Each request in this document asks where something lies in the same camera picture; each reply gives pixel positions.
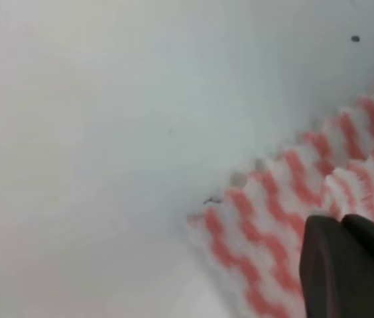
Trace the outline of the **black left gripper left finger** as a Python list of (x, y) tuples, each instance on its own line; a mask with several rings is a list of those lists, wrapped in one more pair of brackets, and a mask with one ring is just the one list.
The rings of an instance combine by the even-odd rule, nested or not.
[(374, 317), (374, 260), (341, 221), (307, 218), (299, 273), (307, 317)]

